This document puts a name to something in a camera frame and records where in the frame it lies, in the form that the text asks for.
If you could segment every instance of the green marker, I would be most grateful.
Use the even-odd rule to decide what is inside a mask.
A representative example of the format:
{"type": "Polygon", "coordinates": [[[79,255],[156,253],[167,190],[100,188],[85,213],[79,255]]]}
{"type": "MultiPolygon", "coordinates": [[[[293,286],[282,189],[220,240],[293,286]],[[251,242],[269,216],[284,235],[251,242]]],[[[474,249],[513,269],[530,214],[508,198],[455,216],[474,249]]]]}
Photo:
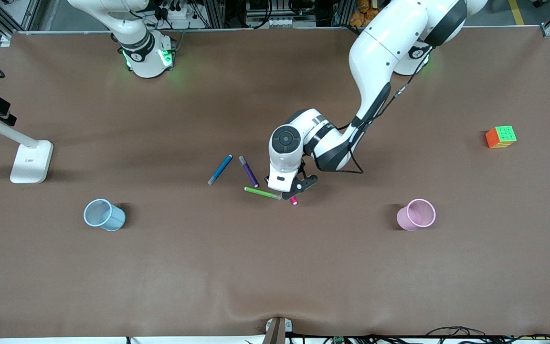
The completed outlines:
{"type": "Polygon", "coordinates": [[[270,193],[270,192],[266,192],[266,191],[262,191],[262,190],[258,190],[258,189],[254,189],[253,187],[245,187],[244,188],[247,192],[251,192],[252,194],[259,194],[260,196],[264,196],[264,197],[268,197],[268,198],[273,198],[274,200],[281,200],[281,196],[279,196],[278,194],[274,194],[274,193],[270,193]]]}

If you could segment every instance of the robotic arm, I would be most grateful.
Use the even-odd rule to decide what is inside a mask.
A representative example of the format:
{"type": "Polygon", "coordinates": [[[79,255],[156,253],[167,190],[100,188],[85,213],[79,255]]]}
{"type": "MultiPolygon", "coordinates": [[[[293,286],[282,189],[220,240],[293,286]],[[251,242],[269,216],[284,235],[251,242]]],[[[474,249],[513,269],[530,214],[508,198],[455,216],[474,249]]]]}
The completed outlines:
{"type": "Polygon", "coordinates": [[[142,78],[154,78],[173,66],[171,38],[157,30],[148,30],[140,20],[125,20],[113,13],[141,11],[148,0],[68,0],[102,22],[122,47],[128,67],[142,78]]]}
{"type": "Polygon", "coordinates": [[[297,178],[299,170],[304,175],[304,155],[312,157],[321,171],[343,168],[388,99],[395,68],[402,63],[412,68],[411,74],[419,70],[430,46],[452,39],[467,14],[481,9],[486,1],[467,0],[467,6],[465,0],[393,0],[360,33],[349,52],[349,67],[361,97],[356,116],[343,132],[316,109],[297,111],[288,118],[269,140],[268,186],[288,199],[316,183],[315,176],[297,178]]]}

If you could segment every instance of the yellow tape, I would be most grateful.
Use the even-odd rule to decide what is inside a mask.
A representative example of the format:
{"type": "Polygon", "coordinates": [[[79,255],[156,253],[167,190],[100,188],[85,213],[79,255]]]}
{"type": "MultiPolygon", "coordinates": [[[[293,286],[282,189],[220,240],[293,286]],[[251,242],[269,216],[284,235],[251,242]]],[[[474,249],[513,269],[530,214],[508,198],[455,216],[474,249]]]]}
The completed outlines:
{"type": "Polygon", "coordinates": [[[513,17],[515,17],[515,24],[525,25],[523,18],[521,17],[521,11],[519,11],[519,6],[517,5],[517,0],[508,0],[511,11],[513,11],[513,17]]]}

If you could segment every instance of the rubik's cube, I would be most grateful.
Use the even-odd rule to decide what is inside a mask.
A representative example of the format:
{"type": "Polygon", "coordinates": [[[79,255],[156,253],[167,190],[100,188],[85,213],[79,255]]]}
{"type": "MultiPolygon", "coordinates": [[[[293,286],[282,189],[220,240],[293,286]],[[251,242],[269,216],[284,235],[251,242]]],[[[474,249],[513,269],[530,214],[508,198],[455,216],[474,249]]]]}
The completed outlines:
{"type": "Polygon", "coordinates": [[[517,141],[512,126],[495,127],[485,134],[489,148],[504,148],[517,141]]]}

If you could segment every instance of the white stand base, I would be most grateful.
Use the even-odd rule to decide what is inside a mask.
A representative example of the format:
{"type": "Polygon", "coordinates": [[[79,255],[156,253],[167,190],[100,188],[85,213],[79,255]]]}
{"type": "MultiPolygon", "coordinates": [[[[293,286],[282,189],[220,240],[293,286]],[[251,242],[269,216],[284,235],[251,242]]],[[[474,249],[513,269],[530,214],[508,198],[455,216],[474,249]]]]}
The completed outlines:
{"type": "Polygon", "coordinates": [[[37,148],[18,146],[10,174],[12,183],[34,184],[46,179],[54,145],[46,140],[37,140],[37,143],[37,148]]]}

